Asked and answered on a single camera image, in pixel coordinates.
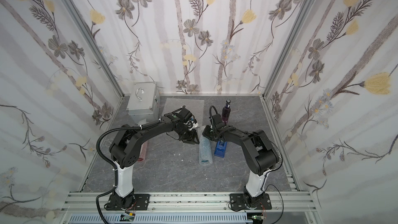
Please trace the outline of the blue tape dispenser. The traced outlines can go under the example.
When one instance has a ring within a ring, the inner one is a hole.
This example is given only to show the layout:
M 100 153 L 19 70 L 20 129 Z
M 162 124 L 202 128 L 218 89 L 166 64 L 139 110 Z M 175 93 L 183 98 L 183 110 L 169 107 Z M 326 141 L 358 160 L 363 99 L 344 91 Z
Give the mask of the blue tape dispenser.
M 226 154 L 227 144 L 228 143 L 225 141 L 218 141 L 215 148 L 214 156 L 224 158 Z

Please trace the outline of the purple glass bottle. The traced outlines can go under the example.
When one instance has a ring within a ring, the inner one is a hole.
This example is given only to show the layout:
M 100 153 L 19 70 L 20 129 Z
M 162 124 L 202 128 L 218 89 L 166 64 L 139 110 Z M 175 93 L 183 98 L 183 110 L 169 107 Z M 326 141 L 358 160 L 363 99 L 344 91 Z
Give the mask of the purple glass bottle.
M 227 99 L 225 106 L 222 109 L 221 119 L 222 121 L 227 124 L 229 122 L 230 112 L 231 112 L 231 100 Z

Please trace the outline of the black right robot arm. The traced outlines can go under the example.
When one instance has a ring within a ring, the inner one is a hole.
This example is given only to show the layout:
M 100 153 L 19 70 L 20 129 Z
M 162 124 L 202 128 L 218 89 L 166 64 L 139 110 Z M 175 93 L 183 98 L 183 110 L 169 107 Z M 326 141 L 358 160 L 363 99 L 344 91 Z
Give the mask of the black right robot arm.
M 282 157 L 279 150 L 269 140 L 265 132 L 247 132 L 231 125 L 219 129 L 206 125 L 203 136 L 211 141 L 226 141 L 241 147 L 246 164 L 250 169 L 245 193 L 250 198 L 257 198 L 265 192 L 265 182 L 271 171 L 279 168 Z

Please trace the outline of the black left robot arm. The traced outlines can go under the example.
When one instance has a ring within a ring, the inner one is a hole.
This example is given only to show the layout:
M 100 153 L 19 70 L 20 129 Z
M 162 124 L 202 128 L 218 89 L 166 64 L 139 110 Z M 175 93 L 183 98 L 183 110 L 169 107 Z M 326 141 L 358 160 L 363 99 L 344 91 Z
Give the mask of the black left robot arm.
M 160 119 L 143 125 L 124 125 L 103 133 L 96 142 L 98 155 L 109 163 L 115 171 L 115 183 L 111 193 L 124 199 L 132 195 L 133 166 L 138 161 L 141 147 L 145 142 L 160 134 L 175 132 L 177 141 L 186 144 L 199 144 L 197 128 L 199 124 L 195 116 L 184 106 L 164 114 Z M 109 147 L 111 157 L 106 157 L 101 151 L 101 142 L 109 134 L 116 132 L 116 136 Z

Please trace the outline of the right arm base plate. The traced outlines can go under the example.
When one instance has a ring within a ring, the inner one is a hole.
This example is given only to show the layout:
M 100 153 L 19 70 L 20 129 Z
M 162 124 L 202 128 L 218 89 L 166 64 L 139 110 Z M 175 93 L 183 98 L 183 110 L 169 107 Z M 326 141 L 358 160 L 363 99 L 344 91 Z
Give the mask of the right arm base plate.
M 272 204 L 268 194 L 261 194 L 251 197 L 247 193 L 235 193 L 229 195 L 229 208 L 233 211 L 251 210 L 271 210 Z

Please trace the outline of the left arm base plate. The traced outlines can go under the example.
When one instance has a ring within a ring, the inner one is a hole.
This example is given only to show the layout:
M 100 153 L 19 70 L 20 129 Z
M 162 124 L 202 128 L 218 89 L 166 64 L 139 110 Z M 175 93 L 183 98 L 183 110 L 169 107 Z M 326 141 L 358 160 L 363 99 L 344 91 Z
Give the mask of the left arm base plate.
M 129 194 L 122 198 L 113 193 L 104 207 L 107 211 L 146 211 L 150 202 L 150 196 L 150 194 Z

